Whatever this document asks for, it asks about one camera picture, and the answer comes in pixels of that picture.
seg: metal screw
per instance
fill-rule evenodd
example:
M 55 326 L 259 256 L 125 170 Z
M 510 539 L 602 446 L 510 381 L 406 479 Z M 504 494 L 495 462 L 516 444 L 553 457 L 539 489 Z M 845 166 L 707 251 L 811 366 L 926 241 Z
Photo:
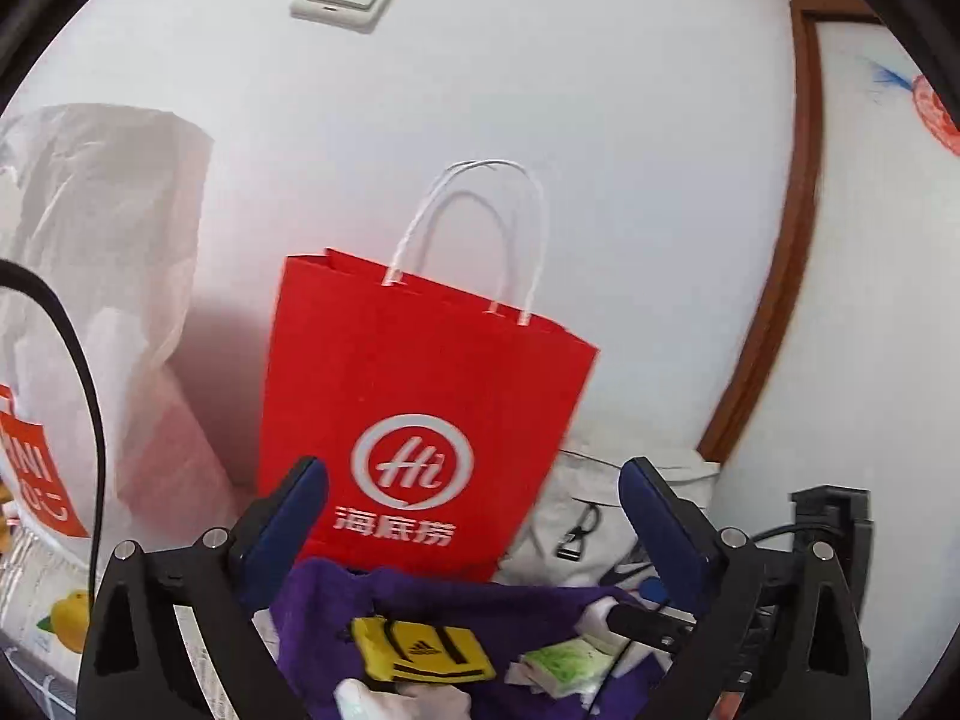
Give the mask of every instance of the metal screw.
M 731 549 L 739 549 L 747 543 L 747 533 L 741 531 L 740 528 L 723 528 L 720 531 L 720 541 L 723 541 Z
M 113 551 L 120 560 L 126 560 L 134 552 L 136 552 L 136 543 L 133 541 L 121 541 Z
M 833 547 L 827 544 L 825 541 L 817 541 L 813 545 L 813 554 L 819 557 L 820 560 L 832 560 Z
M 203 546 L 210 549 L 216 549 L 221 544 L 226 543 L 229 533 L 223 528 L 210 528 L 203 534 Z

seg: adidas logo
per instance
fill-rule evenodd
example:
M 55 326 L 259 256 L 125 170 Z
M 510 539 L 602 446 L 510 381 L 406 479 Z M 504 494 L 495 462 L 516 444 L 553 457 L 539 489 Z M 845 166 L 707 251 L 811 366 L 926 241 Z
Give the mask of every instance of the adidas logo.
M 440 650 L 435 650 L 424 640 L 415 641 L 413 646 L 410 648 L 411 655 L 439 655 Z

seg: blue gripper pad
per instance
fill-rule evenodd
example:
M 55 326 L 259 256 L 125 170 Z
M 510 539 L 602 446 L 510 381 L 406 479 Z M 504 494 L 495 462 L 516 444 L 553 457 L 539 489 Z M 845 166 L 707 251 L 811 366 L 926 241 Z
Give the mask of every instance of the blue gripper pad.
M 623 512 L 664 583 L 670 605 L 700 617 L 717 590 L 716 531 L 694 504 L 677 498 L 646 458 L 624 464 L 619 489 Z
M 268 498 L 254 501 L 233 529 L 233 594 L 251 616 L 267 608 L 326 504 L 326 468 L 304 458 Z

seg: red sticker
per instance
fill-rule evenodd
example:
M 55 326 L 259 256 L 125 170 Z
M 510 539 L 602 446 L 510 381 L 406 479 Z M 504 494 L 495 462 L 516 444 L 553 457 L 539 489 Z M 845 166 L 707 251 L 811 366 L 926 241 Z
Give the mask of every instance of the red sticker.
M 0 384 L 0 412 L 13 416 L 13 391 L 3 384 Z
M 43 426 L 21 422 L 0 410 L 0 442 L 16 473 L 20 498 L 34 517 L 64 536 L 87 536 L 56 473 Z
M 917 76 L 913 82 L 913 104 L 933 137 L 960 157 L 960 129 L 925 76 Z

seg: blue marker scribble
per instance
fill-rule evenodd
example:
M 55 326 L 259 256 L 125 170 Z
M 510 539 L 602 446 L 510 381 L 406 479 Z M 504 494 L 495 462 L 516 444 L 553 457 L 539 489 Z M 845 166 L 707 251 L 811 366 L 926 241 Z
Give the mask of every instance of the blue marker scribble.
M 902 89 L 906 89 L 907 92 L 913 91 L 913 83 L 900 74 L 894 73 L 894 71 L 885 68 L 883 65 L 878 65 L 877 62 L 874 61 L 871 61 L 870 65 L 874 68 L 875 83 L 880 83 L 884 86 L 899 86 Z

